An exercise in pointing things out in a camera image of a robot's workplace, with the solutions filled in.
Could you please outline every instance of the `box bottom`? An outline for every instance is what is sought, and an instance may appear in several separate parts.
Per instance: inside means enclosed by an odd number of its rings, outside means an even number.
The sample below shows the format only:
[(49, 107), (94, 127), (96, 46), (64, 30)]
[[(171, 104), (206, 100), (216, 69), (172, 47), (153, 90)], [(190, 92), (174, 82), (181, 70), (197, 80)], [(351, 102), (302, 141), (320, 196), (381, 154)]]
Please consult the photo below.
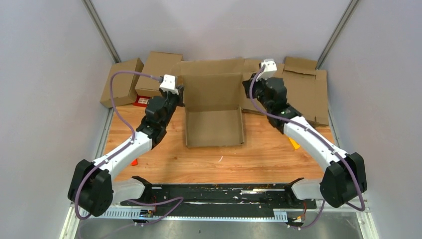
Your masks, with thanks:
[(186, 146), (234, 146), (244, 142), (241, 108), (186, 112)]

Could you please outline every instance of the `flattened cardboard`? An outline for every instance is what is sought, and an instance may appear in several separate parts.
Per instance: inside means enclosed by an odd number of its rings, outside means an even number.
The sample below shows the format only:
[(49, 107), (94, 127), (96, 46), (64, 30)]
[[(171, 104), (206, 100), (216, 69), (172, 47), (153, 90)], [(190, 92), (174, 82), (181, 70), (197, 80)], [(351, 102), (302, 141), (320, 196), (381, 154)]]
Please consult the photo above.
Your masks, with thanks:
[[(248, 59), (245, 60), (245, 68), (253, 69), (250, 68), (253, 64), (247, 62)], [(316, 66), (317, 61), (286, 57), (284, 64), (277, 64), (274, 77), (283, 78), (287, 88), (287, 101), (308, 121), (328, 124), (327, 72), (315, 70)], [(256, 66), (252, 72), (258, 70), (259, 67)], [(243, 80), (249, 78), (250, 74), (244, 73)], [(249, 99), (242, 100), (242, 108), (246, 112), (258, 112)]]
[[(110, 97), (110, 77), (117, 71), (142, 71), (144, 64), (139, 58), (129, 61), (120, 62), (111, 66), (110, 73), (108, 74), (107, 81), (104, 85), (103, 94), (101, 95), (100, 102), (107, 108), (111, 108)], [(113, 80), (113, 97), (116, 106), (123, 106), (132, 104), (136, 101), (135, 85), (138, 82), (139, 76), (133, 74), (119, 74)]]
[[(142, 72), (154, 76), (164, 76), (170, 74), (173, 65), (180, 61), (183, 61), (181, 54), (151, 51)], [(140, 96), (152, 97), (161, 95), (159, 87), (160, 83), (156, 80), (141, 76), (135, 90)]]
[(172, 68), (183, 79), (186, 146), (234, 146), (244, 143), (241, 113), (243, 58), (185, 61)]

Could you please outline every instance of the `robotic arm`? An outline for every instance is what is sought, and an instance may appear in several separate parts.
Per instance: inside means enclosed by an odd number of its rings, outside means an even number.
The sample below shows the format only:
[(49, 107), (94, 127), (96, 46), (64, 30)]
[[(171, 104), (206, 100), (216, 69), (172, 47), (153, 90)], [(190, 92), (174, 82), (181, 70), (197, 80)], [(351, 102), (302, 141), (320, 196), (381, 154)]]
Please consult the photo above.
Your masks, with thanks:
[[(140, 178), (134, 177), (125, 182), (116, 182), (116, 176), (134, 159), (153, 149), (166, 135), (166, 127), (177, 106), (183, 106), (183, 86), (177, 86), (174, 76), (165, 75), (160, 85), (162, 96), (149, 99), (145, 117), (132, 137), (110, 153), (88, 162), (80, 161), (75, 168), (68, 198), (74, 202), (76, 191), (83, 178), (97, 165), (106, 160), (83, 185), (79, 196), (79, 206), (95, 217), (103, 214), (111, 204), (142, 197), (145, 185)], [(120, 151), (113, 159), (109, 155)]]
[[(290, 183), (286, 187), (286, 191), (290, 192), (290, 199), (292, 201), (296, 199), (324, 199), (331, 206), (338, 208), (358, 196), (350, 173), (343, 160), (339, 160), (336, 154), (342, 157), (351, 167), (360, 191), (365, 192), (367, 184), (363, 158), (358, 153), (348, 154), (312, 128), (302, 114), (287, 103), (287, 89), (284, 86), (283, 79), (272, 77), (277, 71), (275, 62), (265, 60), (260, 64), (260, 67), (263, 65), (265, 65), (265, 68), (256, 77), (256, 82), (253, 85), (252, 97), (258, 99), (267, 113), (288, 120), (286, 122), (268, 117), (268, 121), (273, 127), (302, 146), (325, 171), (322, 180), (300, 178)], [(248, 98), (254, 76), (255, 74), (248, 81), (243, 82)], [(327, 145), (331, 146), (333, 150), (329, 150)]]

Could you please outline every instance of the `wooden table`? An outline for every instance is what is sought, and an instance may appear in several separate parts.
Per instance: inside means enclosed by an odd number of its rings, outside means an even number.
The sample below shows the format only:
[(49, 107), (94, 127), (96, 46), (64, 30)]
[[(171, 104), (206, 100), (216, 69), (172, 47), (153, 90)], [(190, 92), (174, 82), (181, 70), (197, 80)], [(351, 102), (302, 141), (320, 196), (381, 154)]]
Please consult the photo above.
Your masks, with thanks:
[[(134, 128), (145, 115), (143, 107), (121, 106), (118, 110)], [(185, 146), (184, 118), (184, 109), (178, 108), (163, 141), (139, 157), (137, 166), (125, 168), (116, 181), (138, 175), (151, 183), (283, 183), (323, 175), (318, 164), (302, 148), (294, 151), (287, 137), (271, 127), (264, 116), (243, 113), (246, 142), (242, 146), (189, 149)], [(317, 130), (332, 141), (328, 126)], [(105, 152), (130, 135), (114, 114)]]

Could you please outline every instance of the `gray wall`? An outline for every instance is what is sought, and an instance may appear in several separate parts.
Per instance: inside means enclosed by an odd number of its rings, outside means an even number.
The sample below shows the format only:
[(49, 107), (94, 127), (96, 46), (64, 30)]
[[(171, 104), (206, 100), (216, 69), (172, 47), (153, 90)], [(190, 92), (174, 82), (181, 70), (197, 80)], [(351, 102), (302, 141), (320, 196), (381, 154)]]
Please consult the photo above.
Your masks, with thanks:
[(56, 239), (92, 160), (112, 64), (82, 2), (0, 2), (0, 238)]
[(421, 12), (421, 1), (361, 1), (323, 65), (340, 144), (365, 159), (383, 239), (422, 234)]
[(122, 60), (287, 55), (317, 60), (349, 0), (93, 0)]

